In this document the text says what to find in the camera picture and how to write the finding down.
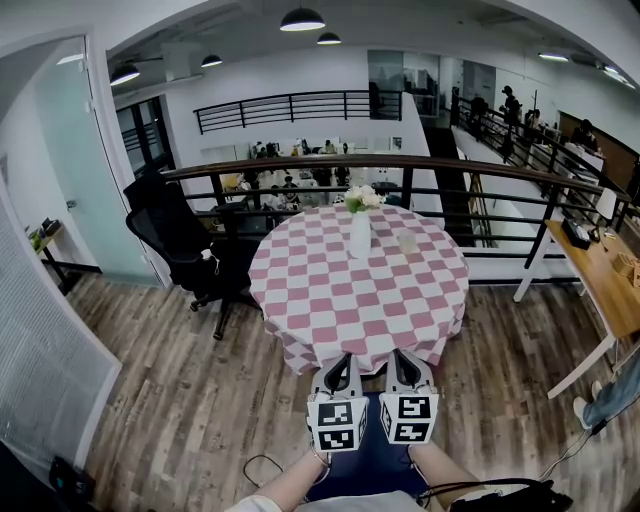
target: chair armrest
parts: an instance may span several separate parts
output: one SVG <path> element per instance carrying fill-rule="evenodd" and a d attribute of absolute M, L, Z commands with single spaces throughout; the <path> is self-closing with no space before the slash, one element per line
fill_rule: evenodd
<path fill-rule="evenodd" d="M 174 263 L 180 263 L 181 265 L 197 263 L 202 260 L 202 254 L 198 253 L 184 253 L 184 254 L 172 254 L 171 260 Z"/>

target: white flower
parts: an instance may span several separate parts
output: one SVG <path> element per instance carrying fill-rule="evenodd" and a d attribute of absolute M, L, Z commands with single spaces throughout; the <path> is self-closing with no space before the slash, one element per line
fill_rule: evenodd
<path fill-rule="evenodd" d="M 362 195 L 364 196 L 371 196 L 371 195 L 375 195 L 376 193 L 376 191 L 373 190 L 369 185 L 363 185 L 360 188 L 362 190 Z"/>
<path fill-rule="evenodd" d="M 346 199 L 362 199 L 362 187 L 351 187 L 344 195 Z"/>
<path fill-rule="evenodd" d="M 380 196 L 377 194 L 366 195 L 362 198 L 362 203 L 365 206 L 375 207 L 380 205 Z"/>

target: ceiling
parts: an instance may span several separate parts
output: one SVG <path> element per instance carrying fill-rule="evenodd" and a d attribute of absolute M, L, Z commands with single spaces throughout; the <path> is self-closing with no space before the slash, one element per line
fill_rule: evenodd
<path fill-rule="evenodd" d="M 543 25 L 523 18 L 510 11 L 486 4 L 480 0 L 311 0 L 305 6 L 322 11 L 322 7 L 361 6 L 375 9 L 389 6 L 397 9 L 412 9 L 455 17 L 460 22 L 474 23 L 492 30 L 509 34 L 523 44 L 544 46 L 549 49 L 566 49 L 570 53 L 588 54 L 576 42 L 560 36 Z M 177 24 L 163 28 L 154 34 L 110 56 L 110 66 L 126 60 L 142 60 L 162 55 L 161 45 L 175 42 L 193 42 L 206 46 L 207 40 L 215 37 L 223 25 L 241 20 L 284 13 L 294 9 L 299 2 L 292 0 L 238 0 L 210 11 L 197 14 Z"/>
<path fill-rule="evenodd" d="M 165 53 L 167 47 L 163 48 L 163 45 L 189 43 L 191 47 L 199 49 L 196 53 L 201 60 L 207 53 L 216 53 L 214 49 L 220 46 L 216 43 L 221 40 L 229 41 L 231 44 L 240 27 L 249 25 L 257 28 L 263 19 L 264 23 L 276 24 L 277 26 L 277 20 L 284 13 L 299 5 L 299 0 L 230 0 L 230 3 L 226 5 L 201 12 L 164 27 L 110 56 L 109 69 L 111 72 L 120 63 L 134 61 L 142 73 L 142 76 L 135 82 L 119 86 L 117 91 L 114 90 L 114 93 L 128 93 L 166 82 L 165 65 L 157 61 L 144 62 L 148 59 L 159 59 L 164 56 L 165 63 L 167 63 Z M 590 67 L 596 63 L 596 58 L 578 43 L 537 22 L 489 5 L 481 0 L 305 0 L 304 5 L 316 9 L 320 13 L 324 12 L 327 16 L 333 13 L 335 17 L 336 13 L 344 13 L 345 19 L 349 16 L 357 18 L 356 13 L 361 11 L 375 14 L 375 9 L 384 9 L 384 12 L 411 11 L 412 16 L 414 12 L 416 16 L 438 16 L 450 25 L 465 25 L 475 33 L 478 33 L 479 30 L 493 35 L 499 33 L 504 40 L 502 44 L 513 44 L 514 47 L 520 48 L 522 51 L 526 50 L 530 53 L 555 51 L 571 55 L 574 62 Z M 344 28 L 339 32 L 344 39 L 347 39 L 348 33 L 344 33 Z M 235 44 L 232 47 L 227 47 L 227 51 L 223 51 L 225 54 L 221 55 L 223 59 L 231 57 L 230 61 L 244 60 L 255 56 L 256 51 L 271 53 L 296 49 L 287 47 L 287 43 L 278 39 L 279 36 L 269 39 L 270 36 L 266 36 L 266 33 L 258 35 L 246 30 L 244 34 L 245 37 L 247 34 L 255 34 L 256 38 L 264 37 L 265 39 L 254 39 L 247 41 L 245 45 Z M 375 45 L 375 34 L 371 37 L 373 40 L 369 39 L 369 42 Z M 307 44 L 308 42 L 302 42 L 304 40 L 301 35 L 297 38 L 298 43 L 296 44 Z M 191 62 L 191 70 L 192 74 L 200 73 L 199 61 Z"/>

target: lamp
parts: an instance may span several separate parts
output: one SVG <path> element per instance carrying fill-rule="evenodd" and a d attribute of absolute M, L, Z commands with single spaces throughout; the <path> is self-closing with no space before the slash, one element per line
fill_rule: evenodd
<path fill-rule="evenodd" d="M 210 68 L 211 66 L 217 66 L 218 64 L 222 64 L 222 59 L 217 55 L 207 55 L 200 65 L 201 68 Z"/>
<path fill-rule="evenodd" d="M 322 45 L 340 44 L 340 43 L 342 43 L 342 41 L 333 32 L 325 32 L 318 38 L 318 44 L 322 44 Z"/>
<path fill-rule="evenodd" d="M 301 32 L 324 27 L 322 16 L 313 9 L 299 7 L 287 13 L 280 23 L 280 30 L 285 32 Z"/>
<path fill-rule="evenodd" d="M 111 75 L 111 87 L 133 80 L 138 76 L 140 76 L 140 71 L 132 63 L 122 64 Z"/>
<path fill-rule="evenodd" d="M 564 55 L 557 55 L 554 53 L 539 53 L 538 57 L 545 60 L 553 60 L 555 62 L 569 62 L 569 59 Z"/>
<path fill-rule="evenodd" d="M 607 220 L 611 220 L 613 218 L 613 212 L 616 209 L 616 194 L 610 188 L 605 188 L 602 191 L 602 195 L 596 204 L 596 210 L 600 214 L 601 217 L 604 217 Z M 596 221 L 596 225 L 593 227 L 591 231 L 589 231 L 589 238 L 593 240 L 595 243 L 600 241 L 600 232 L 598 231 L 598 222 Z"/>

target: glass door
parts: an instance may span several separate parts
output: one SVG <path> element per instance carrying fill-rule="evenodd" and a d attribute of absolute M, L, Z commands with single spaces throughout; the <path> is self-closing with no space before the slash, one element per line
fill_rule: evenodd
<path fill-rule="evenodd" d="M 105 275 L 157 285 L 142 244 L 125 224 L 126 209 L 106 159 L 81 58 L 84 38 L 62 42 L 57 52 L 61 58 L 45 64 L 36 80 L 35 100 L 67 207 Z"/>

